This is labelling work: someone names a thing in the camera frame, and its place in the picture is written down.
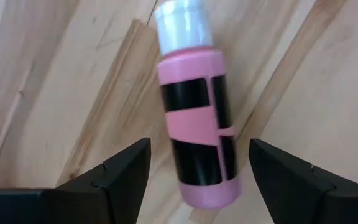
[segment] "black plastic jaw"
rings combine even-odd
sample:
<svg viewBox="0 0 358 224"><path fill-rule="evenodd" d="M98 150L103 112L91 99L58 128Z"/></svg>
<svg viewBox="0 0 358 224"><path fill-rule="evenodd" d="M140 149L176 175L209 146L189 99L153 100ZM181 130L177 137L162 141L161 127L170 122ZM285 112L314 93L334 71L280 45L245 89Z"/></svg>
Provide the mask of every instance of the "black plastic jaw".
<svg viewBox="0 0 358 224"><path fill-rule="evenodd" d="M358 223L358 184L251 139L249 159L275 224Z"/></svg>
<svg viewBox="0 0 358 224"><path fill-rule="evenodd" d="M0 223L135 224L150 157L143 138L55 189L0 189Z"/></svg>

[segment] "bottle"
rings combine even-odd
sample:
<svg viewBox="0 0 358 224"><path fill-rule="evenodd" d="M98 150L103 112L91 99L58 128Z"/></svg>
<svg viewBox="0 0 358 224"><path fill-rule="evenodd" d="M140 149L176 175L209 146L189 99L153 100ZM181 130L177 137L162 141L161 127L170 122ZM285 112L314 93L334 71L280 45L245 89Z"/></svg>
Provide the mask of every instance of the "bottle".
<svg viewBox="0 0 358 224"><path fill-rule="evenodd" d="M222 208L240 195L224 59L202 0L168 0L155 12L158 77L183 200Z"/></svg>

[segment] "wooden surface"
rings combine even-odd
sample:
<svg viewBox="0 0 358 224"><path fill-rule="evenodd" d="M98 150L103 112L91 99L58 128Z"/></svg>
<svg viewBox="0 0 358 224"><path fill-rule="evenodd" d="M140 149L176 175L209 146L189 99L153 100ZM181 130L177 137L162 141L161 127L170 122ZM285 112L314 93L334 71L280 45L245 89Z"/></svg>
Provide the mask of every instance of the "wooden surface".
<svg viewBox="0 0 358 224"><path fill-rule="evenodd" d="M76 2L0 0L0 151L17 107L36 97Z"/></svg>
<svg viewBox="0 0 358 224"><path fill-rule="evenodd" d="M54 187L143 136L138 223L272 223L251 137L358 182L358 0L206 0L245 165L243 196L221 211L177 189L155 76L160 3L0 0L0 187Z"/></svg>

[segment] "black tape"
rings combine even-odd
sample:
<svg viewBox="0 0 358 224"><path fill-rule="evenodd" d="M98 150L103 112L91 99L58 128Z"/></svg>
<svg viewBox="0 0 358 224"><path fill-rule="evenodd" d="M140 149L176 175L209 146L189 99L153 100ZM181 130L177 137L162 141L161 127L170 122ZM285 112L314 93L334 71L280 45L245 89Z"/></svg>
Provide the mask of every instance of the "black tape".
<svg viewBox="0 0 358 224"><path fill-rule="evenodd" d="M176 111L209 106L205 78L161 86L165 111Z"/></svg>
<svg viewBox="0 0 358 224"><path fill-rule="evenodd" d="M231 127L229 100L227 99L225 75L212 78L214 86L215 110L218 114L219 129Z"/></svg>
<svg viewBox="0 0 358 224"><path fill-rule="evenodd" d="M221 136L221 142L227 179L231 180L237 175L236 144L232 136Z"/></svg>
<svg viewBox="0 0 358 224"><path fill-rule="evenodd" d="M201 186L222 182L216 146L171 140L180 181Z"/></svg>

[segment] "bottle cap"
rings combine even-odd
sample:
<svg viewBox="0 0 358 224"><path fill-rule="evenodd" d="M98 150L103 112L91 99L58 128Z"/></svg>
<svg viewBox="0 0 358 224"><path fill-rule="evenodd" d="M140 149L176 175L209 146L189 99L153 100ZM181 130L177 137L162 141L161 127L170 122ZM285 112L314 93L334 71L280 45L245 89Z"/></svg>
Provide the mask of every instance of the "bottle cap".
<svg viewBox="0 0 358 224"><path fill-rule="evenodd" d="M192 47L213 46L202 0L169 0L154 14L161 54Z"/></svg>

